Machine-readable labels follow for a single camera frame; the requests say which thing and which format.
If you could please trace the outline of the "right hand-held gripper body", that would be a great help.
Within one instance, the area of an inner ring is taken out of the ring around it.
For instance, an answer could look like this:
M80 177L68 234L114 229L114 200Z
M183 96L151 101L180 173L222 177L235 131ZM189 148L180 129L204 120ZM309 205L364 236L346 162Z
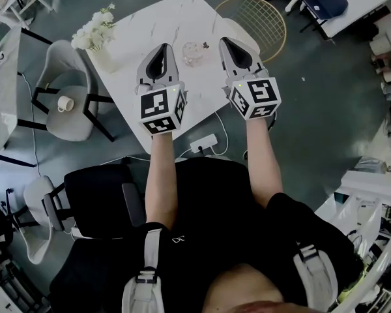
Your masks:
M282 103L276 79L265 68L228 77L225 84L227 98L244 120L270 117Z

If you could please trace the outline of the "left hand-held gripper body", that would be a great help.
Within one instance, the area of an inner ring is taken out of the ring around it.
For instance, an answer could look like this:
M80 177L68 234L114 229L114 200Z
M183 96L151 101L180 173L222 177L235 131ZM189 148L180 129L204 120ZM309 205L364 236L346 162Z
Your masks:
M180 129L186 107L184 82L157 89L141 84L137 96L138 123L150 136Z

